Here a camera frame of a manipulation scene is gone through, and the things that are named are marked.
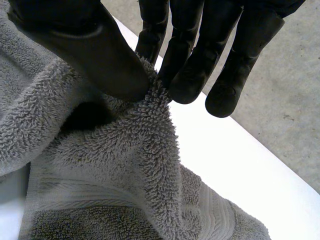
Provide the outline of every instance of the gray towel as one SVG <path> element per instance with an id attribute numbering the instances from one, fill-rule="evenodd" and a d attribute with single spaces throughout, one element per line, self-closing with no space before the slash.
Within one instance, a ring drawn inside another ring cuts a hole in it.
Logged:
<path id="1" fill-rule="evenodd" d="M 31 162 L 19 239 L 270 239 L 180 164 L 170 98 L 146 61 L 152 87 L 125 103 L 19 33 L 0 7 L 0 176 Z M 63 128 L 83 103 L 103 103 L 107 122 Z"/>

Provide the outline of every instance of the towel fold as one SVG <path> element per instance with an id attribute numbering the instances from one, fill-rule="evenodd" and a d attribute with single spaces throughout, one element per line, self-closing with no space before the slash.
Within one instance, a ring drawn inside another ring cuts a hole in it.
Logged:
<path id="1" fill-rule="evenodd" d="M 171 99 L 152 66 L 141 60 L 144 100 L 102 94 L 19 33 L 8 6 L 0 0 L 0 176 L 31 162 L 19 239 L 270 239 L 180 164 Z M 86 114 L 75 117 L 83 103 L 101 106 L 104 122 L 64 128 Z"/>

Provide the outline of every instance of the gloved hand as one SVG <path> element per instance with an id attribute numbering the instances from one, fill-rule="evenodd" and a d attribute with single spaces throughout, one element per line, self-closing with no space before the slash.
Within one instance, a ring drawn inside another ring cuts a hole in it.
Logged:
<path id="1" fill-rule="evenodd" d="M 9 19 L 104 93 L 137 101 L 148 76 L 100 0 L 9 0 Z"/>
<path id="2" fill-rule="evenodd" d="M 190 104 L 205 86 L 240 18 L 224 68 L 205 101 L 210 114 L 224 118 L 235 110 L 260 52 L 283 26 L 282 18 L 304 1 L 139 0 L 143 30 L 136 51 L 155 63 L 170 4 L 173 32 L 159 75 L 174 101 Z M 199 40 L 192 52 L 201 14 Z"/>

